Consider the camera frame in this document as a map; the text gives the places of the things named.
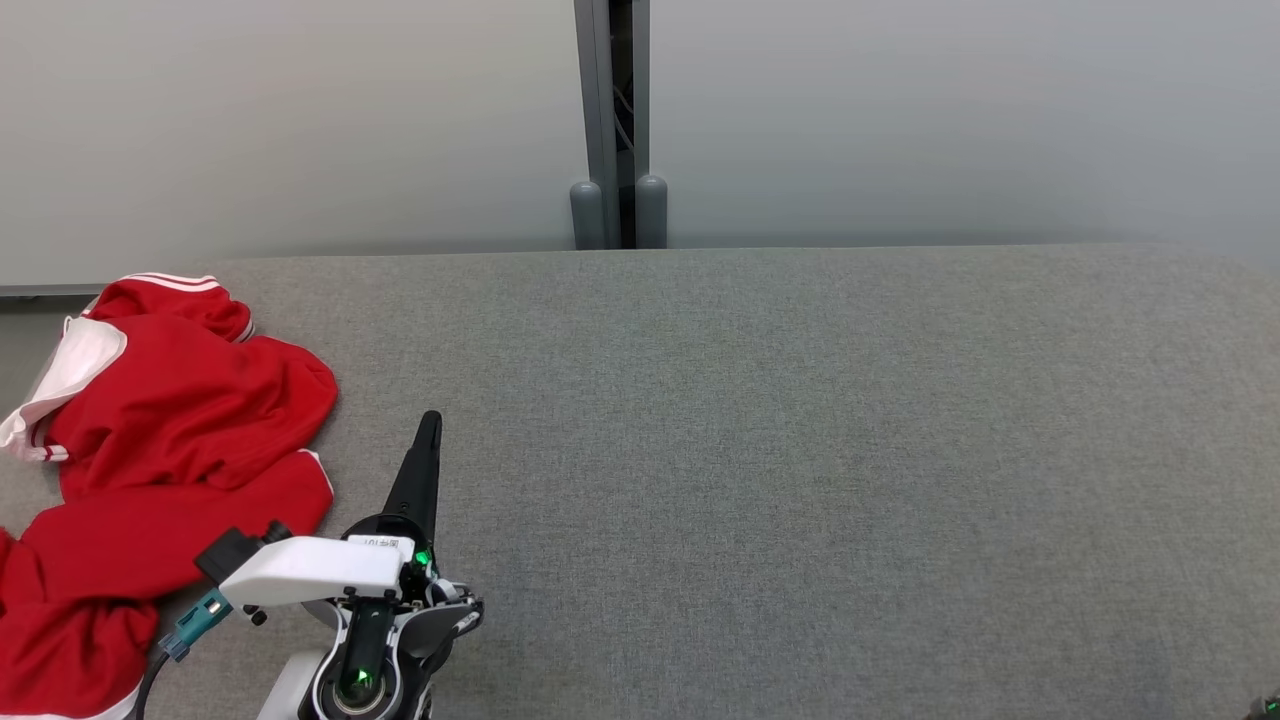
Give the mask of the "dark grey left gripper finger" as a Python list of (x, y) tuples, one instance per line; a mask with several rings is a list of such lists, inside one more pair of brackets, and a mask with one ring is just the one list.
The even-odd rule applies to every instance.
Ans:
[(436, 530), (443, 416), (426, 411), (396, 475), (383, 514), (416, 546), (433, 546)]

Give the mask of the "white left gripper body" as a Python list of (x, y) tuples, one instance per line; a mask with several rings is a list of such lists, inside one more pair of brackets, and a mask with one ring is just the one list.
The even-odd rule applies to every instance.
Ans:
[(349, 598), (425, 601), (439, 579), (433, 542), (412, 519), (376, 514), (339, 539), (292, 536), (261, 544), (219, 580), (236, 607)]

